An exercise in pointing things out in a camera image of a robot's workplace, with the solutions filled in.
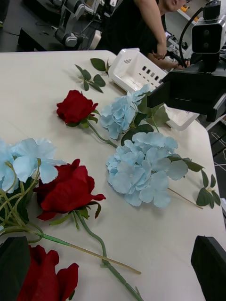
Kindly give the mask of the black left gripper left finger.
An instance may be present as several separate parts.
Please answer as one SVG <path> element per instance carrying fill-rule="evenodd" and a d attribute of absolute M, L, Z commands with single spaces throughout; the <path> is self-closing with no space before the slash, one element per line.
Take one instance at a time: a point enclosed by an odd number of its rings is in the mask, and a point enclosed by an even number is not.
<path fill-rule="evenodd" d="M 0 245 L 0 300 L 15 301 L 31 264 L 26 237 L 10 237 Z"/>

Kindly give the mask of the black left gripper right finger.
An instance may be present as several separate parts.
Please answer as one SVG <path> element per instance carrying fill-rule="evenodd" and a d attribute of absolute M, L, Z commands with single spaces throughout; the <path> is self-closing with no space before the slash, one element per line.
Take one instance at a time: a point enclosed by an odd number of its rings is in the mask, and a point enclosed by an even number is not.
<path fill-rule="evenodd" d="M 226 300 L 226 252 L 213 237 L 197 236 L 191 256 L 202 293 L 207 301 Z"/>

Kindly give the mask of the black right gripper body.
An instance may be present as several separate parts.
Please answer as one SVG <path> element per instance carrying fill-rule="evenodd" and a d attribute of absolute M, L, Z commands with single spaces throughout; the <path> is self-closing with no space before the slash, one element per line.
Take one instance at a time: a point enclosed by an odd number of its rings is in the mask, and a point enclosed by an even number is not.
<path fill-rule="evenodd" d="M 198 100 L 202 103 L 201 114 L 213 122 L 226 113 L 226 72 L 205 73 L 200 80 Z"/>

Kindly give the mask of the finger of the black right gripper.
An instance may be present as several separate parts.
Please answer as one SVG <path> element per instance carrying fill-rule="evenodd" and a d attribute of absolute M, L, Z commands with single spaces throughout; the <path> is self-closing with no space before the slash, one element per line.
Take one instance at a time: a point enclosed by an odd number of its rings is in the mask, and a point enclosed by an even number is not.
<path fill-rule="evenodd" d="M 193 70 L 173 70 L 163 78 L 162 87 L 175 86 L 176 90 L 195 91 L 194 77 Z"/>
<path fill-rule="evenodd" d="M 186 93 L 181 88 L 176 88 L 170 83 L 161 83 L 147 97 L 147 107 L 153 108 L 160 104 L 166 104 L 168 107 L 195 113 L 195 108 Z"/>

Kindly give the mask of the person's hand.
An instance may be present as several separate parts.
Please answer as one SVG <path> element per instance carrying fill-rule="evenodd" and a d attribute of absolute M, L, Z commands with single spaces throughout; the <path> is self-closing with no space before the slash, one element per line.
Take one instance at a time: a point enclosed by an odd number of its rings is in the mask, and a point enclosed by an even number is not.
<path fill-rule="evenodd" d="M 165 55 L 167 53 L 167 46 L 165 42 L 158 42 L 157 43 L 157 50 L 156 52 L 153 52 L 153 56 L 160 60 L 164 59 Z"/>

